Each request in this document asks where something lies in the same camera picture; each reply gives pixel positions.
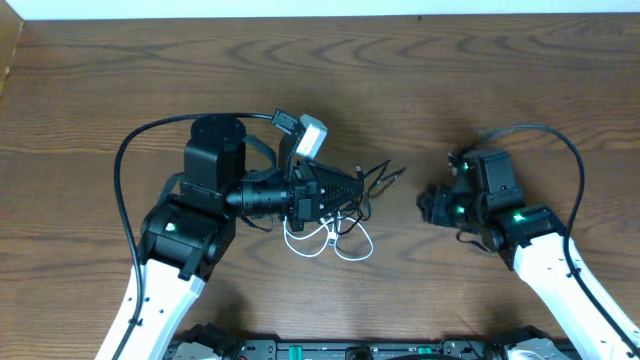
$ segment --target white wall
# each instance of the white wall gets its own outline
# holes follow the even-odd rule
[[[640,12],[640,0],[7,0],[25,20]]]

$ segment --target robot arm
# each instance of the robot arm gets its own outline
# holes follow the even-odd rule
[[[277,111],[272,124],[285,132],[278,164],[273,150],[247,136],[231,114],[202,116],[193,123],[184,173],[169,179],[142,225],[137,252],[144,299],[138,321],[130,326],[139,286],[133,268],[96,359],[117,357],[121,342],[120,359],[162,358],[233,241],[237,217],[249,221],[246,216],[277,214],[289,220],[293,231],[301,231],[305,222],[318,221],[364,196],[361,172],[353,178],[312,161],[327,130],[319,120]],[[267,156],[271,169],[246,171],[246,144]],[[293,165],[296,154],[302,158]],[[180,193],[173,194],[178,181]]]
[[[547,206],[525,204],[509,155],[496,148],[470,150],[451,155],[450,164],[456,176],[453,187],[432,186],[418,200],[424,220],[479,235],[482,245],[476,245],[498,253],[531,286],[583,359],[628,358],[635,349],[587,297],[568,261],[635,347],[640,331],[589,271],[570,238],[571,258],[565,258],[565,226]],[[505,352],[503,358],[514,358]]]
[[[178,277],[179,272],[178,268],[157,260],[149,260],[142,266],[145,303],[140,322],[120,354],[121,359],[162,358],[178,324],[205,285],[204,280],[195,275],[189,281],[182,280]],[[113,357],[133,314],[136,293],[135,274],[131,269],[131,279],[120,311],[96,359],[109,360]]]
[[[570,271],[564,258],[562,241],[558,233],[551,233],[531,239],[530,246],[518,246],[513,262],[514,271],[544,301],[583,359],[628,359],[627,345],[589,301],[575,279],[567,276]],[[593,276],[573,240],[570,240],[569,246],[572,261],[580,264],[580,275],[584,282],[638,346],[638,328]]]

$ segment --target wood grain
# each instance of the wood grain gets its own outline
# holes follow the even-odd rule
[[[5,0],[0,0],[0,96],[4,92],[21,30],[22,19]]]
[[[0,357],[92,358],[117,312],[130,259],[115,206],[120,141],[158,118],[208,111],[320,118],[320,160],[353,172],[408,165],[367,223],[374,256],[303,259],[280,231],[236,240],[181,325],[216,322],[284,339],[490,336],[533,324],[564,333],[498,258],[428,226],[415,208],[446,177],[446,153],[476,129],[536,122],[583,152],[574,238],[640,319],[640,16],[30,22],[0,104]],[[262,122],[249,131],[275,145]],[[125,156],[137,228],[181,168],[189,124],[154,129]],[[531,202],[566,218],[574,160],[555,139],[518,134]],[[251,153],[248,166],[263,162]],[[345,246],[364,249],[357,236]]]

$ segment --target black wire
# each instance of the black wire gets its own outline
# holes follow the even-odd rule
[[[402,175],[402,173],[407,169],[406,167],[394,171],[393,173],[384,176],[385,172],[387,171],[387,167],[389,166],[389,163],[391,162],[391,160],[385,160],[382,163],[374,166],[373,168],[371,168],[369,171],[367,171],[364,176],[363,176],[363,180],[366,179],[367,177],[369,177],[371,174],[375,173],[376,171],[380,171],[378,173],[378,176],[376,176],[375,180],[373,180],[373,182],[371,183],[371,185],[369,185],[369,187],[367,188],[367,191],[365,191],[365,193],[358,197],[357,199],[355,199],[354,201],[352,201],[351,203],[347,204],[344,208],[340,209],[340,213],[344,212],[344,211],[350,211],[350,213],[348,215],[343,215],[338,217],[338,212],[335,212],[334,218],[335,219],[344,219],[347,217],[352,216],[354,213],[357,213],[358,216],[356,217],[355,221],[351,223],[351,225],[345,230],[345,231],[338,231],[337,234],[342,236],[342,235],[346,235],[349,232],[351,232],[351,230],[353,230],[360,222],[364,222],[367,221],[371,218],[371,202],[370,200],[372,198],[378,197],[380,195],[382,195],[383,192],[385,192],[387,190],[387,188],[389,188],[389,186],[393,185],[393,183],[395,183],[398,180],[398,177],[400,177],[400,175]],[[375,194],[372,195],[373,190],[380,184],[385,183],[386,184],[382,187],[381,190],[377,191]],[[362,207],[365,207],[366,211],[366,215],[365,212],[362,210]]]
[[[139,135],[143,131],[149,130],[156,126],[170,124],[170,123],[183,121],[183,120],[194,120],[202,116],[227,116],[227,115],[233,116],[233,117],[239,117],[239,118],[255,118],[255,119],[265,119],[265,120],[272,119],[271,115],[253,114],[253,113],[180,115],[180,116],[174,116],[174,117],[170,117],[162,120],[157,120],[149,124],[143,125],[135,129],[134,131],[132,131],[129,135],[127,135],[127,137],[122,141],[122,144],[120,144],[120,148],[118,149],[118,152],[116,154],[116,159],[113,166],[113,186],[115,188],[116,202],[118,203],[120,218],[122,219],[122,225],[124,226],[124,232],[127,237],[127,242],[129,243],[129,250],[131,251],[131,258],[133,260],[133,268],[136,276],[137,299],[136,299],[136,307],[133,312],[133,316],[131,317],[131,320],[129,320],[129,327],[127,327],[127,330],[125,331],[124,336],[122,337],[122,340],[118,345],[118,348],[113,354],[113,360],[117,360],[120,357],[120,354],[122,353],[122,350],[124,350],[124,347],[127,344],[127,341],[129,340],[129,337],[131,336],[133,329],[135,328],[136,324],[138,324],[140,312],[142,310],[143,298],[144,298],[144,284],[142,283],[142,269],[140,268],[140,260],[138,259],[138,250],[136,249],[136,242],[133,236],[133,231],[131,230],[131,223],[129,222],[127,209],[124,206],[124,198],[122,196],[122,187],[120,185],[120,167],[122,164],[122,157],[124,156],[124,152],[127,149],[127,146],[129,145],[129,143],[133,140],[133,138],[135,138],[137,135]]]
[[[486,252],[486,253],[491,253],[491,251],[489,251],[489,249],[487,249],[484,245],[482,245],[481,243],[479,243],[479,242],[477,242],[477,241],[475,241],[475,240],[462,240],[462,239],[460,238],[460,236],[462,236],[462,234],[464,234],[464,233],[468,233],[468,234],[472,234],[472,235],[477,235],[477,234],[474,234],[474,233],[469,232],[469,231],[467,231],[467,230],[459,230],[459,231],[456,233],[456,240],[458,240],[459,242],[461,242],[461,243],[463,243],[463,244],[471,244],[471,245],[473,245],[473,246],[477,247],[478,249],[480,249],[480,250],[482,250],[482,251],[484,251],[484,252]]]
[[[512,126],[505,129],[499,129],[492,132],[491,134],[482,138],[477,144],[471,146],[468,150],[473,149],[477,145],[491,142],[497,138],[510,134],[514,131],[521,131],[521,130],[539,130],[539,131],[551,133],[556,137],[558,137],[560,140],[562,140],[569,147],[571,152],[573,152],[573,154],[575,155],[576,161],[578,163],[580,183],[578,185],[578,194],[576,195],[576,200],[573,205],[573,209],[571,210],[571,214],[569,215],[569,220],[567,221],[567,229],[562,239],[562,250],[564,252],[564,257],[569,267],[569,274],[567,274],[567,277],[573,276],[573,278],[576,279],[578,286],[580,286],[580,289],[582,289],[582,291],[587,296],[589,301],[591,301],[593,306],[598,310],[598,312],[600,312],[602,317],[607,321],[607,323],[609,323],[611,328],[613,328],[613,330],[618,334],[618,336],[620,336],[620,339],[625,343],[625,345],[629,347],[633,355],[640,358],[640,349],[635,347],[635,345],[633,344],[633,341],[627,336],[624,330],[622,330],[620,325],[616,323],[616,321],[611,317],[611,315],[609,315],[609,313],[605,310],[602,304],[600,304],[598,299],[596,299],[596,297],[593,295],[589,287],[584,283],[584,281],[580,277],[580,268],[575,267],[575,264],[573,263],[573,260],[571,258],[571,254],[569,252],[569,238],[571,237],[571,230],[573,229],[573,223],[575,222],[576,216],[578,214],[578,208],[580,207],[580,202],[582,201],[582,195],[584,193],[584,186],[585,186],[584,185],[585,184],[584,163],[582,162],[582,157],[580,156],[580,152],[578,151],[576,146],[564,134],[562,134],[560,131],[552,127],[545,126],[545,125],[516,125],[516,126]]]
[[[247,226],[249,226],[250,228],[258,229],[258,230],[262,230],[262,231],[264,231],[266,233],[270,233],[276,227],[276,219],[273,218],[273,215],[267,215],[267,216],[271,219],[271,227],[270,228],[267,228],[267,227],[264,227],[264,226],[260,226],[260,225],[258,225],[256,223],[254,223],[253,221],[251,221],[251,219],[249,219],[248,217],[246,217],[244,215],[240,216],[240,220],[242,220],[242,222],[247,224]]]

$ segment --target white cable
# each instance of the white cable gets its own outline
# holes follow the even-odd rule
[[[356,222],[356,220],[352,217],[346,217],[345,219],[351,221],[351,222]],[[340,232],[340,225],[342,225],[342,220],[338,220],[338,232]],[[347,260],[347,261],[362,261],[362,260],[366,260],[369,257],[371,257],[371,255],[373,255],[373,240],[371,240],[371,237],[369,236],[369,233],[367,232],[367,230],[365,230],[364,226],[362,226],[361,223],[357,223],[356,225],[358,225],[360,227],[360,229],[362,230],[362,232],[364,233],[364,236],[367,237],[367,241],[369,241],[369,246],[371,246],[371,251],[369,251],[369,253],[365,256],[359,257],[359,258],[349,258],[346,257],[344,255],[342,255],[340,252],[340,249],[338,249],[338,238],[336,238],[336,242],[333,245],[333,250],[336,252],[336,255],[338,255],[338,257],[340,257],[343,260]]]
[[[327,223],[324,222],[324,219],[321,219],[321,221],[323,222],[322,225],[320,225],[319,228],[317,228],[315,231],[313,231],[310,234],[307,234],[305,236],[302,237],[295,237],[293,235],[291,235],[291,233],[289,232],[289,230],[287,230],[287,217],[284,217],[284,221],[282,222],[282,227],[284,228],[283,234],[284,234],[284,242],[287,243],[287,246],[289,247],[289,249],[291,249],[294,253],[300,255],[300,256],[304,256],[304,257],[316,257],[318,255],[320,255],[324,249],[327,247],[327,245],[329,244],[329,227],[327,226]],[[300,251],[296,250],[293,248],[293,246],[291,246],[291,244],[289,243],[289,238],[287,237],[287,235],[291,236],[294,240],[306,240],[308,238],[310,238],[311,236],[315,235],[318,233],[318,231],[320,231],[321,229],[326,229],[327,230],[327,239],[324,241],[324,245],[322,245],[322,248],[320,248],[320,250],[318,250],[318,252],[316,252],[315,254],[305,254],[305,253],[301,253]]]
[[[336,255],[338,255],[338,257],[340,257],[343,260],[346,261],[362,261],[362,260],[366,260],[369,257],[371,257],[371,255],[373,255],[373,240],[371,239],[371,237],[369,236],[369,233],[367,233],[367,230],[365,230],[364,226],[362,226],[361,223],[357,223],[357,225],[360,227],[360,229],[362,230],[362,232],[364,233],[364,235],[367,237],[367,241],[369,241],[369,245],[371,246],[371,251],[369,251],[369,253],[365,256],[359,257],[359,258],[350,258],[347,256],[344,256],[343,254],[341,254],[341,251],[338,249],[338,239],[340,238],[340,235],[338,235],[338,233],[340,232],[340,228],[342,227],[342,220],[343,219],[347,219],[351,222],[356,222],[356,220],[352,217],[345,217],[345,218],[341,218],[340,217],[340,212],[338,212],[338,218],[336,221],[335,217],[331,217],[329,218],[329,220],[325,220],[320,219],[320,221],[322,222],[322,225],[320,225],[320,227],[318,227],[316,230],[312,231],[311,233],[304,235],[304,236],[300,236],[297,237],[293,234],[291,234],[289,232],[289,230],[287,229],[287,217],[285,216],[284,221],[282,222],[282,227],[283,227],[283,235],[284,235],[284,241],[287,244],[287,246],[289,247],[289,249],[291,249],[294,253],[306,257],[306,258],[312,258],[312,257],[316,257],[318,255],[320,255],[324,249],[326,249],[326,247],[329,245],[329,241],[333,238],[335,239],[335,242],[332,244],[333,246],[333,250],[335,251]],[[329,224],[332,224],[332,229],[329,230]],[[322,245],[322,248],[320,248],[320,250],[318,250],[317,252],[313,253],[313,254],[305,254],[302,253],[298,250],[296,250],[293,246],[291,246],[291,243],[289,242],[289,236],[294,239],[294,240],[307,240],[310,237],[314,236],[315,234],[317,234],[320,230],[325,229],[327,230],[327,238],[324,241],[324,245]]]

